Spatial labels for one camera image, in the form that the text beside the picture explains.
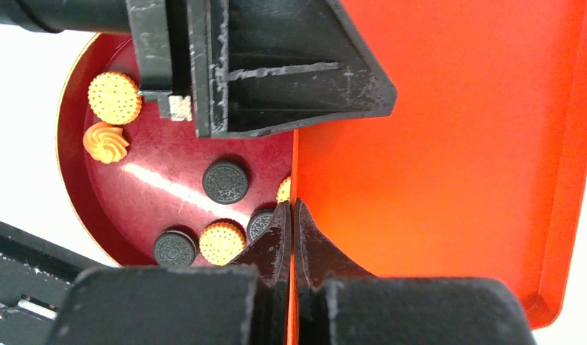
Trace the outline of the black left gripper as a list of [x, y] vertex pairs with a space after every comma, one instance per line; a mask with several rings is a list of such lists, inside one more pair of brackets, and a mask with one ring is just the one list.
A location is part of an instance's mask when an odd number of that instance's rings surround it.
[[162, 117], [227, 120], [226, 1], [0, 1], [0, 24], [129, 34], [139, 92]]

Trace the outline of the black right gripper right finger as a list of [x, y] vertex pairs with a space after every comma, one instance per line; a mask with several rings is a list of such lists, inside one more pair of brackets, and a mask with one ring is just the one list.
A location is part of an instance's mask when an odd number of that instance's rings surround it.
[[292, 216], [299, 344], [533, 344], [509, 288], [482, 277], [377, 277]]

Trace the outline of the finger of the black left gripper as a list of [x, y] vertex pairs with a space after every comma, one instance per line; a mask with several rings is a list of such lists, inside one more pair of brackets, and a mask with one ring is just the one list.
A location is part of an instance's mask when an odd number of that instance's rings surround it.
[[285, 344], [291, 210], [221, 267], [93, 268], [82, 272], [49, 344]]

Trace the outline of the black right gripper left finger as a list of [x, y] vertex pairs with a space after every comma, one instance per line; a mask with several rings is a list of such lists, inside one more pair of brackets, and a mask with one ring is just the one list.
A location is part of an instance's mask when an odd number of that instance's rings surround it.
[[212, 138], [391, 114], [397, 90], [339, 1], [211, 2]]

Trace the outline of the dark red round plate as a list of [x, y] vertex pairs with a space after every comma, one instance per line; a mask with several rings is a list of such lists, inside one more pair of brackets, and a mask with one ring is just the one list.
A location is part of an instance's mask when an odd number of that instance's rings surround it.
[[[290, 175], [293, 132], [254, 139], [199, 139], [191, 122], [162, 119], [155, 103], [124, 126], [126, 157], [111, 164], [91, 158], [85, 131], [97, 122], [88, 105], [91, 80], [117, 71], [137, 80], [134, 47], [123, 35], [98, 34], [82, 49], [66, 78], [57, 116], [60, 175], [85, 232], [116, 265], [153, 265], [155, 239], [178, 226], [197, 238], [208, 225], [227, 221], [245, 230], [250, 218], [277, 204], [277, 189]], [[246, 196], [221, 205], [203, 190], [214, 162], [235, 162], [249, 176]]]

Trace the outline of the orange box lid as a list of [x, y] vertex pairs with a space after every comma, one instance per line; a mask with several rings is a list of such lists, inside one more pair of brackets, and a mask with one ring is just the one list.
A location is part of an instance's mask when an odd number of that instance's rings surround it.
[[587, 1], [343, 7], [397, 100], [297, 130], [292, 201], [377, 277], [491, 278], [550, 325], [587, 176]]

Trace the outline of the round tan cookie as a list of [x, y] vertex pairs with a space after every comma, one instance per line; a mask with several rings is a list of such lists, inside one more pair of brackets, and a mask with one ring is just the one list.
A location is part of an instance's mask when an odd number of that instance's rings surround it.
[[277, 194], [276, 194], [276, 201], [278, 203], [284, 203], [286, 201], [290, 201], [291, 185], [292, 185], [292, 178], [290, 176], [285, 178], [280, 183], [278, 190], [277, 190]]
[[143, 101], [136, 83], [128, 75], [107, 71], [90, 82], [88, 103], [101, 121], [125, 125], [138, 117]]
[[212, 265], [228, 264], [243, 252], [246, 238], [241, 230], [229, 222], [207, 226], [199, 237], [200, 253]]

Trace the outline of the dark chocolate round cookie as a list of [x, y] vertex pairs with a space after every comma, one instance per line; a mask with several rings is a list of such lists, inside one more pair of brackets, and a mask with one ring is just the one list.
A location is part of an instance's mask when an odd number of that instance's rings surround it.
[[250, 242], [256, 241], [266, 231], [273, 214], [273, 209], [264, 209], [251, 216], [246, 227], [246, 235]]
[[159, 266], [189, 267], [198, 255], [198, 245], [185, 232], [171, 230], [157, 237], [152, 253]]
[[230, 205], [241, 201], [249, 191], [249, 176], [236, 162], [218, 160], [207, 167], [202, 178], [203, 191], [212, 201]]

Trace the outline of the flower shaped tan cookie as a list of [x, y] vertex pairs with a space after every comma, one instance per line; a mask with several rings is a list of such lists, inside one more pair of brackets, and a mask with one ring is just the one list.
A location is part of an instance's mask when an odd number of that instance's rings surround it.
[[100, 121], [85, 131], [83, 146], [94, 160], [111, 164], [127, 156], [129, 143], [123, 128]]

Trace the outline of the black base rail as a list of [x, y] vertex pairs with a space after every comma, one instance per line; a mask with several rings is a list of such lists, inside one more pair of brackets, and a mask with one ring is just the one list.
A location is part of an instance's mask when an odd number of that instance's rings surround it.
[[76, 277], [98, 265], [0, 221], [0, 344], [44, 344]]

